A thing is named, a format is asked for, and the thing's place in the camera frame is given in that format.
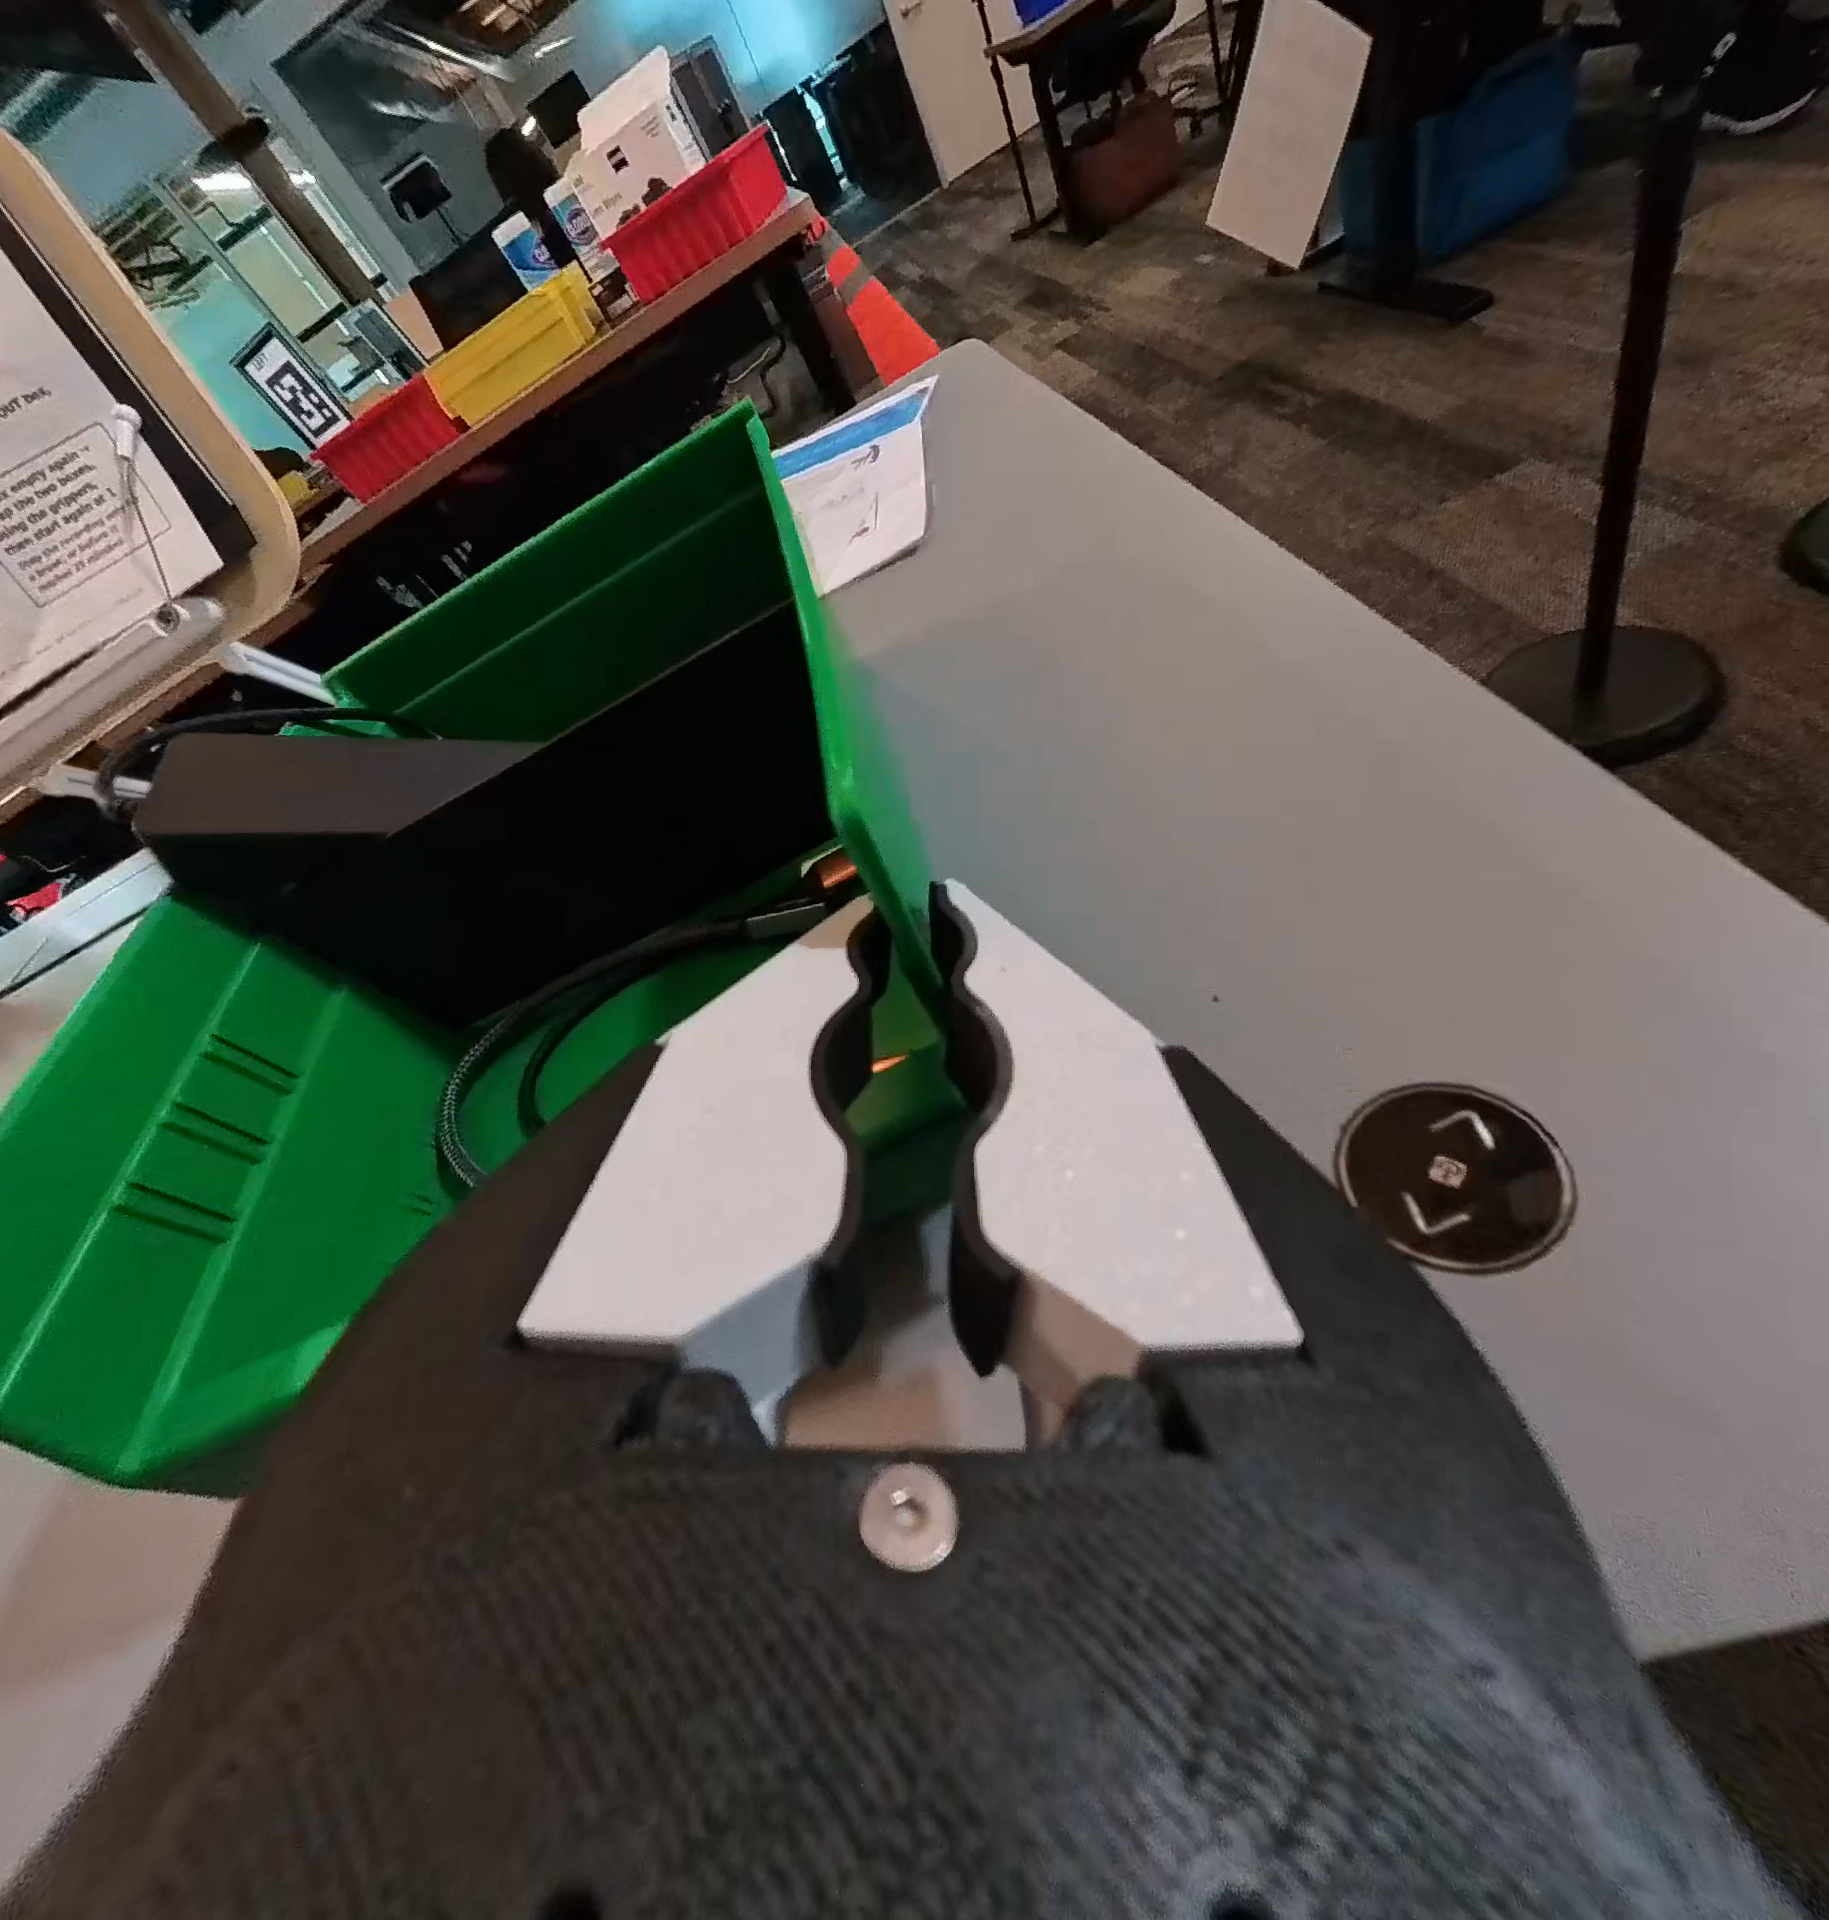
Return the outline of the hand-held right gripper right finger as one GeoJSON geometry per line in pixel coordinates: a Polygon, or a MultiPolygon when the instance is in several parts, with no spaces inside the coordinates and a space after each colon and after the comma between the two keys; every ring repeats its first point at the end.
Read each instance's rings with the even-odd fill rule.
{"type": "Polygon", "coordinates": [[[1153,1362],[1297,1357],[1304,1329],[1160,1040],[957,881],[929,893],[946,1071],[967,1107],[946,1301],[1027,1440],[1153,1362]]]}

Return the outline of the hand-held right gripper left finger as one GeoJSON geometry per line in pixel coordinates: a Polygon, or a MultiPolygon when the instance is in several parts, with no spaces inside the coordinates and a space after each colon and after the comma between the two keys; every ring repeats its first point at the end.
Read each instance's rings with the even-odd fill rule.
{"type": "Polygon", "coordinates": [[[519,1316],[527,1346],[726,1375],[777,1435],[868,1311],[848,1109],[891,957],[852,900],[665,1035],[519,1316]]]}

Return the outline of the green plastic bin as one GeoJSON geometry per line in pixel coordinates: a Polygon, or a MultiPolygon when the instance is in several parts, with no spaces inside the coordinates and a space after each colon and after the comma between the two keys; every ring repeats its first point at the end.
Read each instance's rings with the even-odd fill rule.
{"type": "MultiPolygon", "coordinates": [[[[939,995],[929,866],[858,669],[818,596],[749,404],[325,675],[274,732],[541,743],[779,606],[798,612],[832,840],[893,940],[887,1005],[939,995]]],[[[581,1023],[543,1124],[781,943],[694,954],[581,1023]]],[[[468,1040],[162,895],[132,919],[0,1109],[0,1440],[112,1484],[218,1490],[387,1274],[466,1193],[432,1150],[468,1040]]],[[[524,1144],[534,1029],[473,1088],[485,1173],[524,1144]]]]}

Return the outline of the round black desk grommet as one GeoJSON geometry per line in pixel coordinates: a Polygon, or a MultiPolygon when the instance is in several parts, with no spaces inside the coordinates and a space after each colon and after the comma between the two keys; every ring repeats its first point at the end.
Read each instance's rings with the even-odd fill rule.
{"type": "Polygon", "coordinates": [[[1335,1149],[1345,1203],[1404,1259],[1496,1278],[1571,1230],[1571,1164],[1539,1119],[1466,1085],[1413,1081],[1370,1098],[1335,1149]]]}

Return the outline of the printed paper sheets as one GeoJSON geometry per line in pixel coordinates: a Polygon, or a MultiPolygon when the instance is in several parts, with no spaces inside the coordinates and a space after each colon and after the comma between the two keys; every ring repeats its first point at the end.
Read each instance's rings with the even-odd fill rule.
{"type": "Polygon", "coordinates": [[[938,380],[921,378],[772,454],[821,597],[901,561],[926,538],[922,420],[938,380]]]}

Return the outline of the wooden document board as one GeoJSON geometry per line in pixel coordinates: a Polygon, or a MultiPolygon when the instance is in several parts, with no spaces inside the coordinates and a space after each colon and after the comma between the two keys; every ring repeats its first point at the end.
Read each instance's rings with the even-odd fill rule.
{"type": "Polygon", "coordinates": [[[168,473],[218,525],[226,559],[185,593],[0,713],[0,818],[32,801],[30,785],[107,721],[162,690],[212,650],[249,637],[296,588],[299,533],[274,478],[160,331],[152,312],[66,193],[0,128],[0,235],[36,291],[132,398],[168,473]]]}

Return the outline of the small yellow storage bin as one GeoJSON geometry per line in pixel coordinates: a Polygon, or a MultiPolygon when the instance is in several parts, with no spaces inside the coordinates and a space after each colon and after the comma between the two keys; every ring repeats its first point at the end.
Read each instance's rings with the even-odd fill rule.
{"type": "Polygon", "coordinates": [[[462,429],[500,413],[605,331],[587,275],[558,269],[537,290],[444,349],[424,370],[438,408],[462,429]]]}

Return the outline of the black framed marker sign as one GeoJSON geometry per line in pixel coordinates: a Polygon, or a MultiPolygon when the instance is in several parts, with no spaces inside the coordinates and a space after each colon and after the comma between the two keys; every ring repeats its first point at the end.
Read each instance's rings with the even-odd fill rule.
{"type": "Polygon", "coordinates": [[[317,450],[352,424],[352,410],[332,380],[276,326],[266,323],[232,357],[232,366],[279,415],[302,450],[317,450]]]}

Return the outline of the orange traffic cone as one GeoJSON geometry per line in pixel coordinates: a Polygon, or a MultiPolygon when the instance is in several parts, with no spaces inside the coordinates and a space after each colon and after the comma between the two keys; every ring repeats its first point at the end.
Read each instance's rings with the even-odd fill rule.
{"type": "Polygon", "coordinates": [[[938,357],[936,338],[832,226],[823,231],[823,266],[842,323],[874,384],[893,386],[938,357]]]}

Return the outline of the long wooden table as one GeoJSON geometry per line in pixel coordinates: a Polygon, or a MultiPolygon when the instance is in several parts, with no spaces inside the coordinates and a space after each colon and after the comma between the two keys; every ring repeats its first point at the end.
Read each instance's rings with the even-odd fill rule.
{"type": "Polygon", "coordinates": [[[802,360],[823,404],[832,413],[850,410],[860,389],[874,386],[878,378],[860,372],[858,337],[845,320],[839,296],[816,291],[816,284],[828,278],[821,250],[827,238],[839,238],[839,231],[805,195],[792,195],[734,248],[679,280],[662,298],[640,303],[611,335],[579,349],[505,408],[466,427],[459,442],[414,466],[372,504],[330,516],[321,530],[302,539],[299,591],[315,588],[332,563],[431,495],[435,487],[496,453],[531,423],[565,404],[615,366],[635,360],[657,338],[741,286],[761,291],[783,343],[802,360]]]}

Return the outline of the large red bin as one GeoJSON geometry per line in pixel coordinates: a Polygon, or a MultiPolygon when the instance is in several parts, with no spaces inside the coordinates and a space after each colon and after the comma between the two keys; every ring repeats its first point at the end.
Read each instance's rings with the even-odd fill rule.
{"type": "Polygon", "coordinates": [[[749,239],[785,199],[768,126],[755,119],[694,175],[627,214],[605,246],[635,299],[662,299],[749,239]]]}

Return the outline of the white cardboard box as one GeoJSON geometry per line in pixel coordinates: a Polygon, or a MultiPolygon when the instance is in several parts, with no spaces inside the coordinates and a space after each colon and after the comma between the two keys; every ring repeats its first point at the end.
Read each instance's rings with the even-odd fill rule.
{"type": "Polygon", "coordinates": [[[682,108],[667,48],[655,44],[581,108],[569,177],[596,206],[640,206],[696,175],[709,155],[682,108]]]}

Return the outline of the blue crate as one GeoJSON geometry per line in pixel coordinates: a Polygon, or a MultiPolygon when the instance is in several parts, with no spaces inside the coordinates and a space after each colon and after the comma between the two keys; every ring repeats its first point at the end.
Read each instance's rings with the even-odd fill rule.
{"type": "Polygon", "coordinates": [[[1335,175],[1345,255],[1380,241],[1381,91],[1411,130],[1415,255],[1441,264],[1562,195],[1571,180],[1578,49],[1502,4],[1384,4],[1359,21],[1391,29],[1370,54],[1335,175]]]}

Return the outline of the white panel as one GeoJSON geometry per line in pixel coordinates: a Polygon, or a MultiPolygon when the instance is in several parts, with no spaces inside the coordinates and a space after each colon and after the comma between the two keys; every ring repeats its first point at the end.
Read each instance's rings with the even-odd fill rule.
{"type": "Polygon", "coordinates": [[[1316,253],[1373,37],[1323,3],[1266,3],[1208,226],[1293,275],[1316,253]]]}

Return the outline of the black stanchion post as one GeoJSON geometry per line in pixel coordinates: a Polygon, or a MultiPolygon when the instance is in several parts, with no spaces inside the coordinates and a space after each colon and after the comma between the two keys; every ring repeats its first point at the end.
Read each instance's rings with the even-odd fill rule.
{"type": "Polygon", "coordinates": [[[1485,687],[1576,754],[1626,769],[1684,749],[1717,720],[1727,680],[1691,637],[1622,619],[1622,588],[1661,370],[1703,96],[1735,37],[1736,4],[1653,4],[1645,42],[1656,104],[1643,147],[1622,344],[1602,453],[1582,622],[1532,640],[1485,687]]]}

